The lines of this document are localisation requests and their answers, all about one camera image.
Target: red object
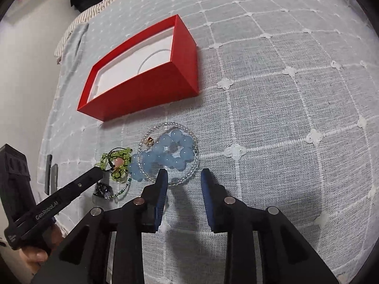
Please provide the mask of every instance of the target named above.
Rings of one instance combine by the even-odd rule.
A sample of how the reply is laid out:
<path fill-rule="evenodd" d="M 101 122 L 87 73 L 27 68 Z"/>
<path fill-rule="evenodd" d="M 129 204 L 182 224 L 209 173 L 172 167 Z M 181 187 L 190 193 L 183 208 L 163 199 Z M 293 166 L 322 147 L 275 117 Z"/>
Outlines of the red object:
<path fill-rule="evenodd" d="M 96 75 L 102 67 L 141 41 L 171 27 L 174 27 L 174 35 L 169 62 L 138 74 L 88 101 Z M 180 17 L 175 15 L 134 35 L 99 60 L 87 78 L 78 111 L 107 121 L 198 94 L 196 43 Z"/>

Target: fingernail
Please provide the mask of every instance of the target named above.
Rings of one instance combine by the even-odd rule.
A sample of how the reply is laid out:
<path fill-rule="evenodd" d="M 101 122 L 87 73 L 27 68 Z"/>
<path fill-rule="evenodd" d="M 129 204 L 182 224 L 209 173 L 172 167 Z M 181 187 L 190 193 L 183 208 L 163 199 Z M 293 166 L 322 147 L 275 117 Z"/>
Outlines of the fingernail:
<path fill-rule="evenodd" d="M 47 260 L 47 253 L 46 252 L 37 253 L 37 261 L 38 262 L 44 262 L 46 260 Z"/>

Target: gold charm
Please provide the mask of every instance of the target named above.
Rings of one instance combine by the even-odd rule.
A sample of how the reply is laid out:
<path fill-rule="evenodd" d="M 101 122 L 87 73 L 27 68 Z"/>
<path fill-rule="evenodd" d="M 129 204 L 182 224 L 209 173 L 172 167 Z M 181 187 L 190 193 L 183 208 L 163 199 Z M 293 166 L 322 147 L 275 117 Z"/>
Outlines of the gold charm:
<path fill-rule="evenodd" d="M 149 147 L 152 147 L 154 145 L 154 139 L 152 137 L 148 137 L 145 142 L 144 142 L 145 145 L 149 146 Z"/>

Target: grid pattern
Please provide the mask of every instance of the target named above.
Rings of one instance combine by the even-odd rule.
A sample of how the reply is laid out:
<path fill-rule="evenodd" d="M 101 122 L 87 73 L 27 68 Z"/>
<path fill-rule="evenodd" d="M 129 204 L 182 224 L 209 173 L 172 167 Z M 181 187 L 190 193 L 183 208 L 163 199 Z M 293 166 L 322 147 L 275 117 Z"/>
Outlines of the grid pattern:
<path fill-rule="evenodd" d="M 339 280 L 349 281 L 379 231 L 379 41 L 349 5 L 116 0 L 69 39 L 32 185 L 37 197 L 45 198 L 47 154 L 63 187 L 103 152 L 136 149 L 151 126 L 175 121 L 197 135 L 200 168 L 187 184 L 169 188 L 159 232 L 144 236 L 147 283 L 223 282 L 226 236 L 207 225 L 205 167 L 248 206 L 280 208 Z M 106 123 L 76 112 L 98 59 L 176 13 L 198 45 L 200 96 Z M 89 189 L 58 220 L 71 230 L 92 207 L 120 207 L 145 185 L 132 183 L 116 201 L 94 198 Z"/>

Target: pink bead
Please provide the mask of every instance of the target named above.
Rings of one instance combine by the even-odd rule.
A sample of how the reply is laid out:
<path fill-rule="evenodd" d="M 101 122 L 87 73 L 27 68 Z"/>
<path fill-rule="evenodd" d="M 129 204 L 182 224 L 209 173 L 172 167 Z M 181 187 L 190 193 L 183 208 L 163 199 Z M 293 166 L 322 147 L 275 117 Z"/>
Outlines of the pink bead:
<path fill-rule="evenodd" d="M 116 158 L 116 159 L 113 160 L 113 164 L 114 164 L 115 167 L 118 168 L 118 167 L 120 167 L 121 165 L 124 164 L 124 159 L 118 157 L 118 158 Z"/>

